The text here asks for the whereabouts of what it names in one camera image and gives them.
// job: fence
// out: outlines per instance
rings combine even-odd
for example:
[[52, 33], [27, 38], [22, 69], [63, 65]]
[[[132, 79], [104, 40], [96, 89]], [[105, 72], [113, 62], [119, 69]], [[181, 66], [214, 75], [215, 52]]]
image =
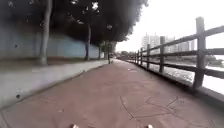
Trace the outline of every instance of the fence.
[[[204, 19], [202, 17], [199, 17], [196, 19], [196, 29], [197, 33], [186, 36], [168, 43], [165, 43], [165, 37], [160, 37], [160, 45], [150, 48], [150, 44], [148, 44], [147, 49], [143, 50], [141, 48], [140, 51], [135, 53], [134, 55], [131, 55], [128, 57], [128, 60], [133, 61], [134, 63], [142, 66], [143, 62], [146, 62], [146, 69], [149, 69], [150, 64], [159, 65], [159, 72], [157, 72], [160, 75], [164, 74], [164, 67], [171, 67], [186, 71], [191, 71], [195, 73], [194, 81], [193, 81], [193, 90], [197, 90], [200, 86], [202, 86], [203, 77], [204, 75], [218, 77], [224, 79], [224, 72], [212, 70], [212, 69], [206, 69], [205, 59], [206, 55], [224, 55], [224, 48], [215, 48], [215, 49], [206, 49], [206, 37], [212, 36], [215, 34], [219, 34], [224, 32], [224, 26], [212, 28], [209, 30], [204, 29]], [[191, 41], [191, 40], [197, 40], [197, 50], [193, 51], [184, 51], [184, 52], [174, 52], [174, 53], [164, 53], [165, 47], [176, 45], [179, 43]], [[159, 54], [150, 54], [152, 50], [159, 49]], [[170, 56], [193, 56], [196, 55], [196, 67], [194, 66], [186, 66], [186, 65], [175, 65], [175, 64], [168, 64], [164, 62], [165, 57]], [[150, 61], [151, 58], [158, 57], [159, 62], [153, 62]]]

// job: tiled path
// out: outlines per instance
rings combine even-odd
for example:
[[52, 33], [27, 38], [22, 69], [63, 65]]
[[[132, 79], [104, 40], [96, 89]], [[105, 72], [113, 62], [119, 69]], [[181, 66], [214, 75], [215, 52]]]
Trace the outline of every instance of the tiled path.
[[222, 128], [212, 115], [190, 94], [116, 60], [6, 108], [0, 128]]

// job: overcast sky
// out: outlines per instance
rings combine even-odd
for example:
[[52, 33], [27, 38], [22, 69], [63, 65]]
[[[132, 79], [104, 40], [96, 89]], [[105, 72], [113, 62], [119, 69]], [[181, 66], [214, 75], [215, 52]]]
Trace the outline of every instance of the overcast sky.
[[[205, 29], [224, 25], [224, 0], [149, 0], [129, 40], [120, 42], [116, 51], [137, 51], [142, 37], [149, 35], [180, 38], [196, 32], [195, 18], [205, 19]], [[224, 48], [224, 34], [206, 39], [207, 48]]]

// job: paved walkway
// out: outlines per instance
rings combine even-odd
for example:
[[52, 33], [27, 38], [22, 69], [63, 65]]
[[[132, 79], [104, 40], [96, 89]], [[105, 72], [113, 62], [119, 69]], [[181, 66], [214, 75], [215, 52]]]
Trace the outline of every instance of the paved walkway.
[[216, 128], [204, 106], [160, 78], [116, 60], [5, 109], [0, 127]]

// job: water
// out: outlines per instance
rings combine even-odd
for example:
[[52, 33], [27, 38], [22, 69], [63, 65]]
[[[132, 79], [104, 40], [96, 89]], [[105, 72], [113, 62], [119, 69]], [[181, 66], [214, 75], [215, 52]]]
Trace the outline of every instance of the water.
[[[177, 63], [177, 62], [176, 63], [168, 62], [168, 63], [169, 64], [195, 66], [195, 65], [191, 65], [191, 64], [184, 64], [184, 63]], [[159, 71], [159, 66], [158, 65], [150, 64], [149, 68], [154, 70], [154, 71], [157, 71], [157, 72]], [[207, 66], [206, 68], [207, 69], [218, 70], [218, 71], [224, 71], [224, 68], [219, 68], [219, 67]], [[195, 75], [194, 72], [175, 69], [175, 68], [169, 68], [169, 67], [164, 68], [164, 74], [171, 75], [173, 77], [179, 78], [179, 79], [184, 80], [186, 82], [189, 82], [191, 84], [194, 81], [194, 75]], [[204, 81], [203, 81], [202, 86], [224, 95], [224, 79], [204, 75]]]

